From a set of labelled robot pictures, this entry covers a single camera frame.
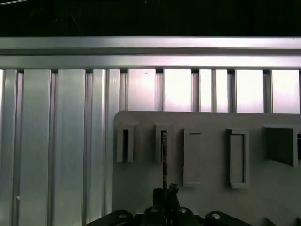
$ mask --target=horizontal aluminum bar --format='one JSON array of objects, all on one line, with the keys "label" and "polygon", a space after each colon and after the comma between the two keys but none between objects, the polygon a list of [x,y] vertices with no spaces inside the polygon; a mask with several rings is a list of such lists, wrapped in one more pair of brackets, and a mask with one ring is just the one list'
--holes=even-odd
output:
[{"label": "horizontal aluminum bar", "polygon": [[301,56],[0,56],[0,69],[300,69]]}]

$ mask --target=bolt head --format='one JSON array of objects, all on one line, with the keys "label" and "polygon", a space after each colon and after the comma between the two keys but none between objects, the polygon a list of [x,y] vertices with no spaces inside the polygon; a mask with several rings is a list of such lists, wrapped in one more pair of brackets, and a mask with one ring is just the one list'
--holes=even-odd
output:
[{"label": "bolt head", "polygon": [[214,219],[216,219],[216,220],[221,219],[221,216],[218,215],[217,213],[213,213],[213,214],[212,214],[212,217],[213,217]]},{"label": "bolt head", "polygon": [[185,208],[179,208],[179,211],[180,211],[181,213],[186,213],[186,212],[187,212],[187,210],[186,210]]}]

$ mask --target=gray wall panel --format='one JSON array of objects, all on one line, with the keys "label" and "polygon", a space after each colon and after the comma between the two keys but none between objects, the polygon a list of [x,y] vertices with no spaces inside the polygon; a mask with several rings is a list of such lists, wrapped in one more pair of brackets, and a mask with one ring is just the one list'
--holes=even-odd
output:
[{"label": "gray wall panel", "polygon": [[19,226],[46,225],[50,75],[24,72]]},{"label": "gray wall panel", "polygon": [[11,226],[13,202],[13,168],[15,149],[15,113],[17,71],[5,71],[1,174],[0,174],[0,225]]},{"label": "gray wall panel", "polygon": [[55,95],[53,224],[81,226],[85,71],[59,70]]}]

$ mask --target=white panel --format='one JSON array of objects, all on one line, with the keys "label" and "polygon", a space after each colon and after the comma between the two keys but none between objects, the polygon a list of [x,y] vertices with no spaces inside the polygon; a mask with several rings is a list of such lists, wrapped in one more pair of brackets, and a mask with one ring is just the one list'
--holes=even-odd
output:
[{"label": "white panel", "polygon": [[20,226],[46,225],[50,73],[50,70],[24,72]]},{"label": "white panel", "polygon": [[299,71],[272,70],[273,113],[300,113]]},{"label": "white panel", "polygon": [[216,112],[228,112],[228,72],[216,70]]},{"label": "white panel", "polygon": [[263,71],[236,70],[236,104],[238,113],[263,113]]},{"label": "white panel", "polygon": [[199,71],[200,80],[200,111],[212,111],[212,70],[202,69]]},{"label": "white panel", "polygon": [[192,111],[192,74],[190,69],[164,70],[164,111]]},{"label": "white panel", "polygon": [[85,71],[59,70],[55,100],[53,225],[82,226]]},{"label": "white panel", "polygon": [[156,110],[156,70],[128,70],[128,110]]}]

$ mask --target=metal frame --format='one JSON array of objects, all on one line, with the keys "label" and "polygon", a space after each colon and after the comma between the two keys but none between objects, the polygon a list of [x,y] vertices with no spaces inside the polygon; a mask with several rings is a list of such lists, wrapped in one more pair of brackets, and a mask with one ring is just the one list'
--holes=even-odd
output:
[{"label": "metal frame", "polygon": [[301,38],[0,38],[0,68],[301,67]]}]

